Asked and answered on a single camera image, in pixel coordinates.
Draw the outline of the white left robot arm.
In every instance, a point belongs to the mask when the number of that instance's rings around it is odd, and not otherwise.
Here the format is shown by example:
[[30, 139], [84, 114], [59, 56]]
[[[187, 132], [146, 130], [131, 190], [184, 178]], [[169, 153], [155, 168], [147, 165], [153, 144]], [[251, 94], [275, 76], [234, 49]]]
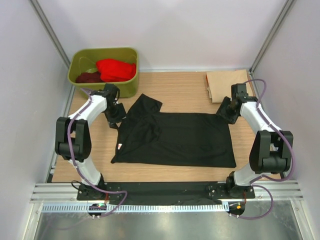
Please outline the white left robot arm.
[[68, 117], [59, 117], [55, 127], [55, 153], [70, 162], [81, 183], [89, 186], [88, 194], [101, 200], [105, 194], [117, 194], [106, 190], [103, 175], [95, 167], [92, 157], [90, 126], [103, 113], [108, 126], [118, 129], [118, 124], [126, 118], [124, 105], [119, 103], [120, 89], [111, 83], [102, 90], [82, 88], [88, 99], [85, 104]]

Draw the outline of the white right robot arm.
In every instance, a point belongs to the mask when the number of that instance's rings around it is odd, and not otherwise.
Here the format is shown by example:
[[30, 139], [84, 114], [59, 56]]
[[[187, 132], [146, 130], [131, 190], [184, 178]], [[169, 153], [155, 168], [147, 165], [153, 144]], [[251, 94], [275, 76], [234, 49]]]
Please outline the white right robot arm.
[[255, 133], [248, 164], [226, 178], [224, 188], [229, 197], [240, 198], [252, 190], [255, 181], [293, 169], [293, 134], [273, 123], [260, 100], [248, 94], [245, 83], [231, 86], [231, 96], [223, 99], [216, 113], [228, 124], [235, 124], [238, 117], [243, 117]]

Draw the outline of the black t shirt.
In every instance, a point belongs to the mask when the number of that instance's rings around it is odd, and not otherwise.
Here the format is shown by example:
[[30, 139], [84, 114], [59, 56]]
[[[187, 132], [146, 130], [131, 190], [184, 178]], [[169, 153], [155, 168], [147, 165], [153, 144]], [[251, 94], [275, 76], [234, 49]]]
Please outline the black t shirt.
[[141, 94], [118, 128], [111, 163], [235, 168], [229, 125], [210, 113], [161, 112]]

